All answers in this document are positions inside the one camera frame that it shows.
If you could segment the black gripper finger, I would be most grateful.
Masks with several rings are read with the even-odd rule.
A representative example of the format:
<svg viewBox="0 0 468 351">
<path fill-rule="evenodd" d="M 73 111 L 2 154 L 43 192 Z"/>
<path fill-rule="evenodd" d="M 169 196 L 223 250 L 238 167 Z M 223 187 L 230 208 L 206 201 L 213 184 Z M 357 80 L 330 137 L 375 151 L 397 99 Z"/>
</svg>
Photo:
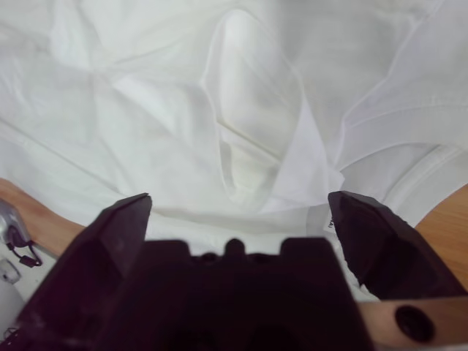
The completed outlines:
<svg viewBox="0 0 468 351">
<path fill-rule="evenodd" d="M 423 236 L 372 197 L 328 195 L 344 259 L 381 300 L 448 298 L 467 291 Z"/>
<path fill-rule="evenodd" d="M 18 333 L 52 350 L 90 350 L 146 236 L 151 197 L 104 209 L 67 247 L 18 316 Z"/>
</svg>

